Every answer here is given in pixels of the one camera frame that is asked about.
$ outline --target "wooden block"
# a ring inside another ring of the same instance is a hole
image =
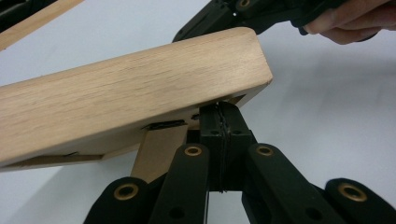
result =
[[[83,0],[58,0],[0,34],[0,50],[16,43]]]
[[[236,28],[6,85],[0,167],[42,156],[120,155],[138,148],[150,123],[197,126],[191,116],[200,106],[243,102],[271,80],[254,32]]]

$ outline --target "human hand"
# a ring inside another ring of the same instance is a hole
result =
[[[305,30],[340,45],[360,41],[381,29],[396,30],[396,0],[347,0],[308,23]]]

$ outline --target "light wood board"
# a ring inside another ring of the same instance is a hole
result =
[[[245,102],[271,80],[255,33],[236,28],[3,86],[0,167],[120,155],[138,148],[150,123],[197,126],[200,106]]]
[[[0,50],[6,49],[8,46],[11,46],[20,39],[26,37],[36,29],[62,15],[82,1],[83,0],[58,0],[41,9],[31,17],[8,28],[0,34]]]

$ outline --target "white surface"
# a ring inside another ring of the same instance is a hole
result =
[[[1,51],[0,85],[168,44],[204,5],[86,0]],[[275,78],[242,108],[249,128],[312,183],[355,179],[396,206],[395,34],[338,46],[272,27],[260,41]],[[0,173],[0,223],[81,223],[134,156]],[[208,223],[248,223],[240,195],[211,193]]]

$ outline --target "white table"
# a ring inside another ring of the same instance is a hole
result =
[[[0,85],[168,44],[205,3],[86,0],[0,51]],[[274,81],[242,107],[249,128],[312,183],[351,178],[396,206],[395,34],[338,46],[272,27],[260,41]],[[0,223],[81,223],[134,156],[2,173]],[[240,194],[211,193],[208,223],[248,223]]]

